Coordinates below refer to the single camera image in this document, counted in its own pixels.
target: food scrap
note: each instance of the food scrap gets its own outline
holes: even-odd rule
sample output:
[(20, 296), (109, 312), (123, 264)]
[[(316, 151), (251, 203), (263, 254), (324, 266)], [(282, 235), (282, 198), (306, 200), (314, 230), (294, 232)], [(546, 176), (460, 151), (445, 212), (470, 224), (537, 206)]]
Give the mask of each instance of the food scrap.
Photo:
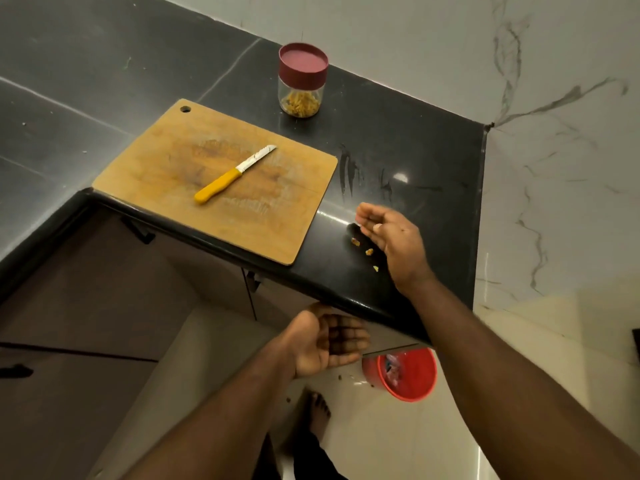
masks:
[(320, 109), (320, 101), (311, 91), (292, 91), (283, 97), (280, 105), (284, 111), (296, 118), (308, 118)]

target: black granite countertop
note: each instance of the black granite countertop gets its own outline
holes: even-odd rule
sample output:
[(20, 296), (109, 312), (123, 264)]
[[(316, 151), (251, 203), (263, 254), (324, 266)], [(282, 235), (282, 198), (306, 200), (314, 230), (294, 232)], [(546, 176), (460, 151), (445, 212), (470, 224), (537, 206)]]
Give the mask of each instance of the black granite countertop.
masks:
[[(278, 45), (164, 0), (5, 0), (0, 11), (0, 281), (108, 205), (334, 306), (427, 340), (349, 243), (361, 201), (416, 225), (439, 278), (472, 305), (486, 129), (331, 67), (320, 112), (283, 114)], [(135, 136), (187, 98), (339, 158), (300, 254), (286, 267), (148, 215), (89, 186)]]

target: cutting board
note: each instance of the cutting board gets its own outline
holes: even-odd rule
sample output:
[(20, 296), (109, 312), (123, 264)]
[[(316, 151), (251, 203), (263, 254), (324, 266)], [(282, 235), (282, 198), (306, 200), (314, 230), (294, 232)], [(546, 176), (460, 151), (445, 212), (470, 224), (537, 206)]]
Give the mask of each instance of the cutting board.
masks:
[[(198, 205), (193, 196), (268, 144), (277, 149)], [(93, 188), (282, 264), (292, 264), (337, 159), (180, 100), (95, 179)]]

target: knife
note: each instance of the knife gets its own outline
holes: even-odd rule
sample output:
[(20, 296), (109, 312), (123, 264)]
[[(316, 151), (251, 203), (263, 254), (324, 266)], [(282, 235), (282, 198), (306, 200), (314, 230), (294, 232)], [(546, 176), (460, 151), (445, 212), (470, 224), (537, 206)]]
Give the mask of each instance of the knife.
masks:
[(259, 152), (254, 155), (251, 155), (247, 160), (240, 163), (235, 168), (232, 168), (228, 172), (226, 172), (221, 177), (217, 177), (212, 183), (204, 187), (201, 191), (196, 193), (193, 196), (195, 201), (202, 205), (206, 203), (213, 195), (222, 192), (222, 190), (226, 189), (229, 185), (235, 182), (238, 178), (242, 177), (242, 174), (249, 168), (251, 165), (256, 163), (256, 161), (260, 160), (264, 156), (268, 155), (272, 151), (277, 148), (276, 145), (270, 144), (265, 146)]

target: maroon jar lid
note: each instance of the maroon jar lid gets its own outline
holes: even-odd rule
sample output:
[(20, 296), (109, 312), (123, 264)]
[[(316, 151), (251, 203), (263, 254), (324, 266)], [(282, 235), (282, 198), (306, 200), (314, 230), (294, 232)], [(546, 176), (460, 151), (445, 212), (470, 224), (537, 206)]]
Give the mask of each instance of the maroon jar lid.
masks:
[(280, 79), (290, 88), (315, 91), (324, 86), (329, 58), (317, 47), (294, 42), (280, 48)]

